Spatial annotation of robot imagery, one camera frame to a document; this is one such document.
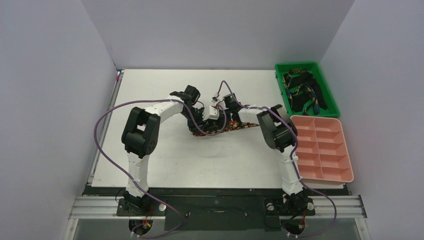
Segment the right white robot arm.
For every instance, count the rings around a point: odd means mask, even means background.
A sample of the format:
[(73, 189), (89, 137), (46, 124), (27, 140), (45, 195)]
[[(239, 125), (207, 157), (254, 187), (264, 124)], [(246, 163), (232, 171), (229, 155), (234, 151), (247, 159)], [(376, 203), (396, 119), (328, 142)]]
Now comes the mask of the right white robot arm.
[(281, 175), (283, 190), (282, 210), (287, 215), (298, 215), (308, 206), (308, 197), (304, 192), (294, 153), (297, 130), (283, 107), (278, 104), (267, 109), (255, 106), (242, 107), (235, 94), (223, 97), (226, 111), (238, 126), (258, 125), (266, 145), (275, 151)]

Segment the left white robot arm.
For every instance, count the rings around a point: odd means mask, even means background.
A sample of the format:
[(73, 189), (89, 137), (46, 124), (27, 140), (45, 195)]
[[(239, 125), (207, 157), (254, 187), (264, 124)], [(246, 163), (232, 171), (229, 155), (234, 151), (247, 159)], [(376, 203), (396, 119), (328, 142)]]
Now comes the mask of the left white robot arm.
[(204, 135), (217, 134), (227, 125), (230, 118), (224, 110), (214, 106), (195, 108), (199, 98), (200, 92), (188, 85), (184, 91), (171, 92), (165, 101), (147, 108), (131, 109), (121, 137), (130, 175), (123, 197), (136, 215), (149, 210), (150, 200), (146, 195), (149, 190), (149, 157), (158, 145), (161, 123), (181, 114), (192, 133)]

